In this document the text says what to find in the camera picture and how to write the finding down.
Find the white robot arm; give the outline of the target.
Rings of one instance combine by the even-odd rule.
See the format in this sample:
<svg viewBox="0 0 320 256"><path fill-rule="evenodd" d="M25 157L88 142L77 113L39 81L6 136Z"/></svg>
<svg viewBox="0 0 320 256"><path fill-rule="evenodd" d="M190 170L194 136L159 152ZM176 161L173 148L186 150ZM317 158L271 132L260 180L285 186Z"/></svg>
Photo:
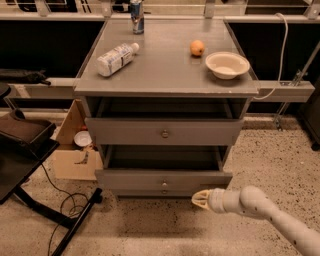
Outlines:
<svg viewBox="0 0 320 256"><path fill-rule="evenodd" d="M303 256L320 256L320 233L280 210L259 188L246 186L240 191L210 189L196 192L191 199L198 207L218 214L234 213L267 220Z"/></svg>

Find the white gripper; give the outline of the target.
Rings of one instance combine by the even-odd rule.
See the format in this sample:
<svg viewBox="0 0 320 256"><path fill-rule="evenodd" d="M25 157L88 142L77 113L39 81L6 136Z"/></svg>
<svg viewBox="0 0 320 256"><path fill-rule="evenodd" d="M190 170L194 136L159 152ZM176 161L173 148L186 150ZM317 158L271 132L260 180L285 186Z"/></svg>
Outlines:
<svg viewBox="0 0 320 256"><path fill-rule="evenodd" d="M226 210L223 204L224 192L224 189L213 189L210 192L202 190L192 196L191 202L202 209L209 210L210 207L215 213L225 213Z"/></svg>

